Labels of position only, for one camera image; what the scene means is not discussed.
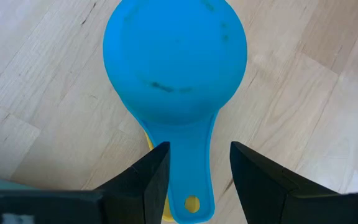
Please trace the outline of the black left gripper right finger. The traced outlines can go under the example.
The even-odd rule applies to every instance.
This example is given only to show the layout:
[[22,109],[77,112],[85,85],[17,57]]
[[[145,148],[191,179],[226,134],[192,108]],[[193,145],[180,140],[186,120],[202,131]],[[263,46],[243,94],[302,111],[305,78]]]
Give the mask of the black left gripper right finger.
[[248,224],[358,224],[358,192],[337,193],[236,141],[230,163]]

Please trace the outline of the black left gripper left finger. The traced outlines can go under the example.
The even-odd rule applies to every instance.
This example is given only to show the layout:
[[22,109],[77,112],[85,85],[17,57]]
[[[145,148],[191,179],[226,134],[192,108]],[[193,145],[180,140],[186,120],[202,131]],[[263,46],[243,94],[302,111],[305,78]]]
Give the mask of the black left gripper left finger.
[[163,142],[94,190],[0,190],[0,224],[161,224],[169,176]]

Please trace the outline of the yellow measuring cup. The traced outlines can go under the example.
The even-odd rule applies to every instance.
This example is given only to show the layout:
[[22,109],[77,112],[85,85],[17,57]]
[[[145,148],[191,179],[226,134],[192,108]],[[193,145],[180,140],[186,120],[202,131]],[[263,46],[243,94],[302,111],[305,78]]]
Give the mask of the yellow measuring cup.
[[[145,138],[147,140],[149,149],[153,150],[154,145],[152,144],[152,141],[150,140],[147,133],[146,132],[144,132],[144,133],[145,133]],[[200,209],[200,200],[198,199],[198,197],[196,197],[194,195],[187,197],[185,200],[185,208],[190,213],[196,213]],[[169,203],[168,197],[166,197],[166,199],[165,199],[162,220],[166,221],[166,222],[174,222],[175,221],[175,219],[173,218],[173,216],[171,214],[170,203]]]

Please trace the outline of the large cyan measuring cup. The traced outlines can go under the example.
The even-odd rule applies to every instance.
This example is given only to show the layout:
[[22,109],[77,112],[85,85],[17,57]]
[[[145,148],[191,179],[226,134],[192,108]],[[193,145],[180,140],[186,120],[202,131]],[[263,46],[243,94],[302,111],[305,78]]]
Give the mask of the large cyan measuring cup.
[[[178,223],[215,211],[210,144],[247,65],[241,20],[226,0],[120,0],[103,39],[108,78],[152,144],[170,144],[167,197]],[[200,200],[190,213],[187,197]]]

